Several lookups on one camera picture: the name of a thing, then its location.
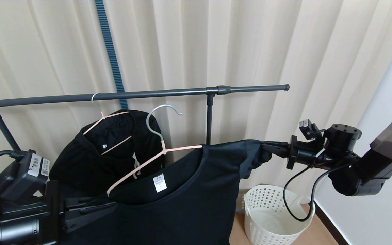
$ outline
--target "white hanger hook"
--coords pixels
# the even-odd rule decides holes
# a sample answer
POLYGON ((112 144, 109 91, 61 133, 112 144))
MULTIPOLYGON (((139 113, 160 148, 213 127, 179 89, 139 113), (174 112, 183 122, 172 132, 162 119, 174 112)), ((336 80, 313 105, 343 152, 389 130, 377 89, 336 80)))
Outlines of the white hanger hook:
POLYGON ((94 95, 92 96, 92 99, 90 99, 90 101, 92 102, 92 104, 93 104, 95 107, 98 107, 98 106, 97 106, 95 103, 93 103, 93 97, 94 97, 95 95, 97 95, 97 94, 99 94, 99 93, 94 94, 94 95))
POLYGON ((179 113, 178 110, 177 110, 175 107, 173 107, 172 105, 169 105, 169 104, 162 104, 162 105, 159 105, 158 107, 155 107, 154 110, 151 110, 151 112, 149 112, 148 116, 146 117, 146 127, 148 127, 148 130, 151 131, 152 133, 154 133, 154 134, 160 136, 161 141, 164 141, 163 136, 162 136, 159 132, 155 132, 154 130, 152 130, 152 129, 151 129, 151 126, 149 126, 149 118, 151 118, 152 113, 154 113, 154 111, 157 110, 157 109, 160 108, 160 107, 170 107, 170 108, 174 109, 174 111, 175 111, 178 115, 180 115, 180 116, 182 116, 182 115, 184 115, 184 114, 179 113))

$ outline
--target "black garment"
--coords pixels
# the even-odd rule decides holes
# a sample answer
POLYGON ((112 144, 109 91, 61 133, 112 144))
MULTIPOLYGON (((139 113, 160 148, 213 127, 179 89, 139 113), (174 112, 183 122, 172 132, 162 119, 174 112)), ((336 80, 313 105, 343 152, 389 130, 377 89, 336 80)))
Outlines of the black garment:
POLYGON ((62 244, 227 245, 241 177, 271 158, 262 141, 202 145, 156 174, 118 186, 111 214, 63 236, 62 244), (163 174, 167 188, 153 179, 163 174))
MULTIPOLYGON (((113 114, 125 111, 129 113, 106 118, 86 135, 83 133, 94 123, 83 127, 57 158, 50 171, 50 180, 59 180, 89 196, 97 196, 134 170, 134 152, 140 164, 161 152, 160 137, 146 127, 148 113, 118 110, 113 114), (129 136, 132 136, 129 140, 101 155, 129 136)), ((154 116, 149 119, 149 125, 160 132, 154 116)), ((162 155, 141 169, 137 177, 143 178, 159 171, 164 163, 165 156, 162 155)), ((129 177, 122 184, 134 180, 129 177)))

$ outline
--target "curtain fold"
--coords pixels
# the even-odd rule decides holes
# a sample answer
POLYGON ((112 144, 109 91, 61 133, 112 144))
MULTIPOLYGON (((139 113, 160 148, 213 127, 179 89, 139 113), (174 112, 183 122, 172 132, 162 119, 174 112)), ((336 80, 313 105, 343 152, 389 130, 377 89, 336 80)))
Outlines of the curtain fold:
MULTIPOLYGON (((126 91, 290 84, 216 96, 212 143, 304 140, 298 122, 356 126, 392 59, 392 0, 104 1, 126 91)), ((114 92, 93 1, 0 1, 0 99, 114 92)), ((168 147, 205 142, 206 96, 129 99, 168 147)), ((105 113, 118 101, 100 102, 105 113)), ((99 111, 90 102, 0 109, 23 149, 55 160, 99 111)), ((0 150, 8 144, 0 133, 0 150)), ((184 152, 175 152, 174 158, 184 152)), ((274 157, 241 188, 283 186, 305 166, 274 157)), ((309 195, 322 171, 289 189, 309 195)))

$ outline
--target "clothes rack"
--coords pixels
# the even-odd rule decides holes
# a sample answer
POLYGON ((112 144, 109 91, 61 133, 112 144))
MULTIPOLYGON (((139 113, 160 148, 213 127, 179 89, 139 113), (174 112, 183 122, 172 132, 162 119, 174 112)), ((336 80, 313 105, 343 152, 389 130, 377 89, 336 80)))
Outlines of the clothes rack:
MULTIPOLYGON (((140 92, 122 92, 122 93, 99 93, 93 100, 111 100, 111 99, 136 99, 136 98, 154 98, 154 97, 170 97, 170 96, 191 96, 191 95, 207 95, 207 137, 206 144, 211 143, 211 121, 213 119, 213 100, 216 95, 225 95, 229 93, 241 92, 258 92, 258 91, 277 91, 289 90, 290 86, 272 85, 272 86, 251 86, 251 87, 229 87, 220 85, 210 88, 191 88, 191 89, 171 89, 156 91, 140 91, 140 92)), ((64 102, 90 101, 93 94, 81 95, 64 95, 64 96, 42 96, 18 99, 0 99, 0 107, 12 107, 16 105, 28 104, 49 104, 64 102)), ((0 114, 0 130, 10 146, 15 150, 20 150, 19 145, 13 138, 10 130, 3 121, 0 114)))

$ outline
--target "perforated plastic basket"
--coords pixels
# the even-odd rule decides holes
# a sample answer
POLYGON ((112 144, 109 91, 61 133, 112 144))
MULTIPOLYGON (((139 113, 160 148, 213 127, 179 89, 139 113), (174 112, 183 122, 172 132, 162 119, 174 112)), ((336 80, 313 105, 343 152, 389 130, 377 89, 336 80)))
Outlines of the perforated plastic basket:
MULTIPOLYGON (((295 220, 285 208, 282 192, 282 187, 258 185, 244 196, 244 227, 253 245, 289 245, 311 223, 314 211, 305 222, 295 220)), ((285 199, 296 217, 306 216, 300 205, 302 196, 287 190, 285 199)))

